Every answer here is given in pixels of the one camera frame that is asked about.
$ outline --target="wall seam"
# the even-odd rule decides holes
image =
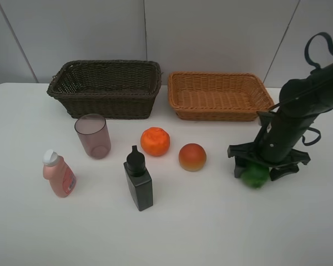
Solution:
[[[145,19],[145,0],[143,0],[143,11],[144,11],[145,60],[148,61],[147,23],[146,23],[146,19]]]
[[[290,21],[289,21],[289,23],[287,24],[287,27],[286,27],[286,29],[285,29],[284,34],[282,35],[281,41],[280,41],[280,43],[279,43],[279,46],[277,47],[277,50],[276,50],[276,52],[275,52],[275,55],[274,55],[274,57],[273,57],[273,59],[272,59],[272,61],[271,61],[271,63],[270,63],[270,66],[269,66],[269,68],[268,68],[268,71],[267,71],[266,74],[265,74],[265,78],[264,78],[264,80],[263,80],[263,83],[265,83],[265,80],[266,80],[266,78],[268,77],[268,74],[269,74],[269,72],[270,72],[270,69],[271,69],[271,67],[272,67],[272,65],[273,65],[273,63],[274,63],[274,61],[275,61],[275,58],[276,58],[276,56],[277,56],[277,54],[278,54],[278,51],[280,50],[280,47],[281,47],[282,42],[283,42],[284,39],[285,39],[285,36],[286,36],[286,34],[287,34],[287,30],[288,30],[289,27],[290,27],[290,24],[291,24],[291,22],[292,22],[292,19],[294,18],[294,15],[295,15],[295,13],[296,13],[297,8],[299,7],[300,2],[301,2],[301,0],[298,0],[297,5],[296,5],[296,7],[295,7],[295,10],[294,10],[293,13],[292,13],[292,16],[291,16],[291,18],[290,18]]]
[[[21,46],[21,44],[20,44],[20,42],[19,42],[19,40],[18,40],[16,34],[15,34],[15,31],[13,30],[13,28],[12,28],[12,26],[11,26],[11,23],[10,23],[9,19],[7,18],[6,14],[5,14],[5,11],[4,11],[4,9],[2,8],[1,4],[0,4],[0,12],[1,12],[1,14],[2,14],[2,16],[3,16],[3,18],[4,18],[5,22],[6,22],[6,25],[9,27],[10,32],[11,32],[11,34],[12,34],[12,36],[13,36],[13,38],[14,38],[14,40],[15,40],[17,46],[18,46],[18,49],[20,50],[22,56],[24,57],[24,59],[25,59],[27,65],[28,65],[28,68],[30,69],[30,71],[31,71],[31,73],[32,73],[32,75],[33,75],[33,78],[35,79],[36,83],[39,83],[39,81],[38,81],[38,79],[37,79],[37,77],[36,77],[36,74],[34,73],[33,68],[32,68],[32,66],[31,66],[31,64],[29,63],[29,61],[28,61],[28,58],[27,58],[27,56],[26,56],[26,53],[24,52],[24,50],[23,50],[23,48],[22,48],[22,46]]]

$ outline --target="pink bottle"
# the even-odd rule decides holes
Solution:
[[[54,193],[62,198],[72,193],[77,180],[64,158],[48,150],[43,156],[43,163],[43,177],[49,180]]]

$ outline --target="bottle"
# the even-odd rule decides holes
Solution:
[[[54,193],[62,198],[72,193],[77,180],[64,158],[48,150],[43,156],[43,163],[43,177],[49,180]]]
[[[137,150],[137,146],[132,146],[132,152],[123,166],[129,191],[138,210],[143,211],[153,206],[152,178],[145,168],[144,155]]]

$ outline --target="wicker basket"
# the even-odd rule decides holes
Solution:
[[[274,104],[260,79],[247,73],[173,72],[168,99],[185,120],[252,121]]]
[[[100,114],[111,119],[146,119],[161,85],[155,62],[72,61],[53,77],[47,93],[73,118]]]

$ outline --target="white bottle cap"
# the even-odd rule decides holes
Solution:
[[[53,150],[48,150],[43,155],[43,163],[45,165],[56,165],[59,161],[59,156],[57,153],[55,153]]]

